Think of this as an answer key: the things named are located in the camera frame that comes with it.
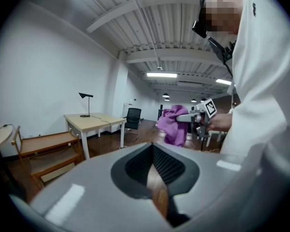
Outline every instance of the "purple cloth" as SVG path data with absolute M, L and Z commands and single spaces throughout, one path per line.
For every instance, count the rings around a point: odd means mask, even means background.
M 167 144 L 180 147 L 184 145 L 189 124 L 176 121 L 176 117 L 183 114 L 188 114 L 188 110 L 181 105 L 175 105 L 171 109 L 163 110 L 163 114 L 158 120 L 158 128 L 165 131 L 164 141 Z

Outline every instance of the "fluorescent light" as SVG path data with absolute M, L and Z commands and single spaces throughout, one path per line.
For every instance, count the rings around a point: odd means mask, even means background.
M 222 80 L 222 79 L 217 79 L 216 83 L 222 83 L 222 84 L 226 84 L 226 85 L 231 85 L 230 81 L 226 81 L 226 80 Z
M 171 78 L 177 78 L 177 74 L 172 73 L 147 73 L 148 77 L 171 77 Z

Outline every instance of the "hand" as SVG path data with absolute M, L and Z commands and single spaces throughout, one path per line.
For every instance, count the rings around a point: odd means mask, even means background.
M 217 114 L 212 117 L 207 126 L 207 131 L 229 131 L 232 125 L 232 114 Z

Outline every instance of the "wooden floor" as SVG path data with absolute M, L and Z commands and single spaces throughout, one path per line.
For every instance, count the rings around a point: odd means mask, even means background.
M 145 142 L 163 143 L 165 133 L 155 127 L 154 121 L 143 120 L 139 127 L 139 138 L 136 139 L 135 130 L 130 130 L 125 135 L 124 145 L 131 146 Z M 217 137 L 213 136 L 209 147 L 206 147 L 206 142 L 203 145 L 203 151 L 212 150 L 213 153 L 219 153 L 219 144 L 216 141 Z M 95 137 L 87 141 L 90 157 L 96 157 L 106 154 L 120 147 L 120 133 L 113 135 L 101 135 L 100 138 Z M 196 136 L 189 134 L 184 145 L 185 148 L 200 150 L 201 142 L 196 139 Z M 39 192 L 36 186 L 32 183 L 31 178 L 26 174 L 20 166 L 19 161 L 9 162 L 8 166 L 16 180 L 20 181 L 27 190 L 27 202 L 30 202 L 33 197 Z M 153 202 L 159 209 L 160 213 L 165 217 L 167 212 L 168 197 L 167 188 L 154 166 L 151 167 L 147 180 L 147 188 L 153 191 Z

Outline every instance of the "desk lamp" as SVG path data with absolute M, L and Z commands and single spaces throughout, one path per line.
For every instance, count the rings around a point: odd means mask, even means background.
M 83 94 L 83 93 L 79 93 L 79 95 L 82 97 L 82 99 L 86 96 L 88 96 L 88 115 L 80 115 L 80 117 L 90 117 L 90 113 L 89 113 L 89 98 L 93 97 L 93 95 L 88 95 L 88 94 Z

